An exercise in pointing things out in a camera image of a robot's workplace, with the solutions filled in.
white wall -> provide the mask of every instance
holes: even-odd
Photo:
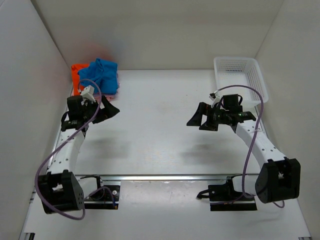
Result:
[[[283,0],[32,0],[68,65],[212,69],[254,57]]]
[[[0,6],[0,82],[0,239],[16,240],[71,92],[70,70],[27,0]]]
[[[257,60],[269,93],[267,132],[301,163],[299,203],[320,239],[320,0],[285,0]]]

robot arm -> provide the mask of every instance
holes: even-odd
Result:
[[[61,134],[58,144],[62,144],[76,130],[82,127],[95,113],[98,103],[93,96],[94,88],[87,86],[78,96],[67,98],[68,112],[61,119]],[[110,119],[119,113],[102,96],[101,103],[104,108],[98,110],[93,121],[94,124]],[[43,197],[60,211],[81,210],[84,207],[84,199],[90,193],[101,187],[98,177],[83,178],[79,181],[73,174],[80,147],[85,140],[88,126],[70,139],[68,143],[53,156],[50,168],[45,175],[38,178],[39,190]],[[43,209],[47,214],[53,213],[44,203]]]
[[[200,130],[217,131],[219,124],[229,125],[249,147],[256,131],[256,118],[249,111],[243,112],[240,104],[242,98],[239,100],[237,94],[224,95],[221,99],[214,94],[210,96],[213,104],[201,102],[187,126],[199,126]],[[207,116],[204,124],[202,124],[203,115]],[[258,196],[263,203],[294,199],[299,196],[299,162],[296,159],[288,159],[259,129],[252,154],[258,161],[261,171],[258,177],[245,177],[246,193]],[[236,192],[242,192],[242,176],[233,177],[232,183]]]

white table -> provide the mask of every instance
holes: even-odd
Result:
[[[114,118],[91,125],[78,175],[221,175],[242,172],[247,146],[228,126],[186,127],[199,102],[210,103],[212,70],[120,71]],[[254,157],[249,173],[259,173]],[[36,195],[25,233],[35,240],[298,240],[309,237],[298,201],[284,209],[257,200],[258,211],[210,212],[196,200],[206,181],[121,181],[118,210],[87,210],[74,221],[44,213]]]

